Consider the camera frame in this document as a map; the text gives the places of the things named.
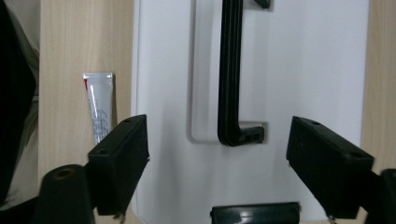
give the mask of light wood surface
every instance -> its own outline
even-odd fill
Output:
[[[55,167],[85,164],[93,148],[84,72],[114,72],[117,120],[130,117],[132,29],[133,0],[41,1],[40,180]]]
[[[83,72],[114,72],[118,121],[130,115],[133,2],[42,0],[41,9],[40,178],[63,164],[85,164],[93,147]],[[396,1],[371,1],[361,147],[375,156],[376,172],[396,167],[395,12]],[[141,222],[129,213],[127,223]]]

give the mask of white panel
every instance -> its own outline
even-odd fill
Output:
[[[146,223],[210,223],[212,206],[300,202],[324,212],[286,161],[292,116],[359,144],[368,1],[244,6],[240,120],[267,124],[263,145],[216,137],[221,1],[140,1],[136,114],[151,161],[135,193]]]

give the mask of door handle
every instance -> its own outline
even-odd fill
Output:
[[[268,8],[269,0],[255,0]],[[218,138],[225,146],[262,143],[264,128],[239,127],[239,80],[243,0],[223,0],[219,65]]]

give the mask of black handle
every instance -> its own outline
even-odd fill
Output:
[[[237,147],[262,143],[264,128],[239,127],[239,73],[243,0],[223,0],[219,68],[218,137],[223,145]]]

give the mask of tube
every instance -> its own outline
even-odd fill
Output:
[[[83,78],[91,110],[93,141],[97,145],[113,128],[113,74],[84,73]]]

